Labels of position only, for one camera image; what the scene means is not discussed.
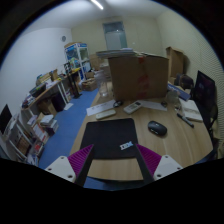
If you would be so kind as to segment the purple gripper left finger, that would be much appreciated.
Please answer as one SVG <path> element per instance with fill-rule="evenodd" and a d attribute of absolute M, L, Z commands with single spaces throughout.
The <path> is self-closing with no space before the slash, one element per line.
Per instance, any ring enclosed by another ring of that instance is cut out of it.
<path fill-rule="evenodd" d="M 46 171 L 83 187 L 94 157 L 94 145 L 89 145 L 66 157 L 59 156 Z"/>

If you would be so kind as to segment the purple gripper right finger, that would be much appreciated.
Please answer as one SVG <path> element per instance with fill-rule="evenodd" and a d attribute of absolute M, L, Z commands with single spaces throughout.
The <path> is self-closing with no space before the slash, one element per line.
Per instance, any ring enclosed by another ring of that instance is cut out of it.
<path fill-rule="evenodd" d="M 182 169 L 182 166 L 169 155 L 161 156 L 139 144 L 136 144 L 135 147 L 136 159 L 144 184 L 160 180 Z"/>

